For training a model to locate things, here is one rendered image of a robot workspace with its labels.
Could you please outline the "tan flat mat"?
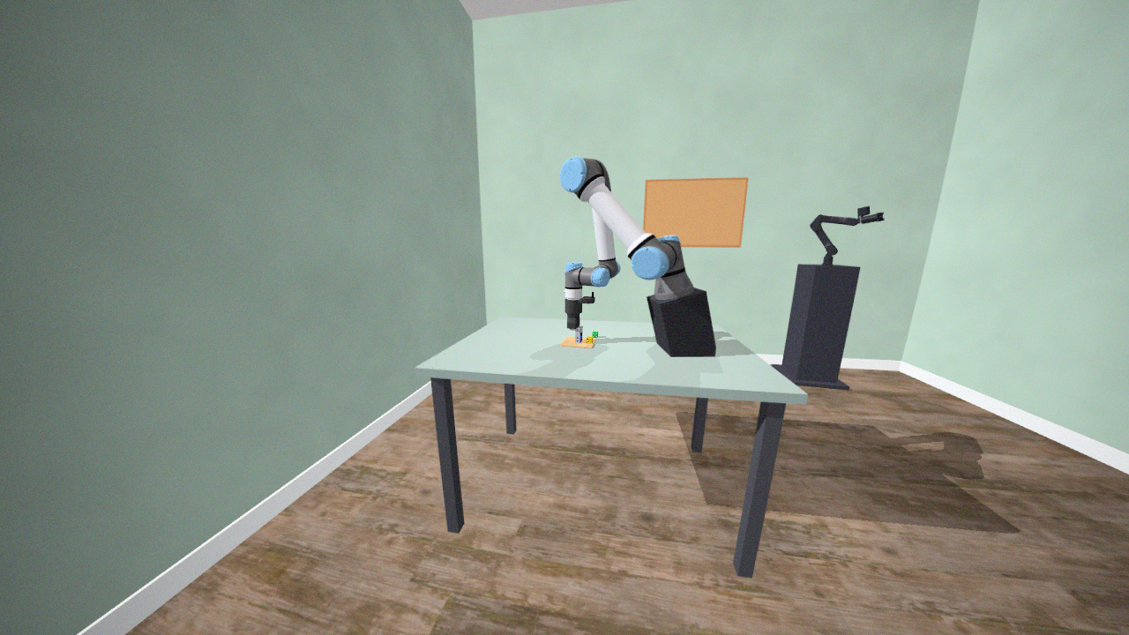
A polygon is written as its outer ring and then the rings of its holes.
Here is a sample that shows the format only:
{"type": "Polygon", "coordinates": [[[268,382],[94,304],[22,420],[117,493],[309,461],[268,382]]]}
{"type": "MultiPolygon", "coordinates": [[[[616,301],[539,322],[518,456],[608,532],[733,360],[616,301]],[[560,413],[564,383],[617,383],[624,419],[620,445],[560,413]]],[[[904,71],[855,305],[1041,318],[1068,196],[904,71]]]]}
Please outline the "tan flat mat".
{"type": "Polygon", "coordinates": [[[561,347],[572,347],[572,348],[593,348],[596,339],[593,339],[593,343],[587,343],[587,338],[583,338],[580,343],[575,343],[575,337],[564,338],[564,341],[560,343],[561,347]]]}

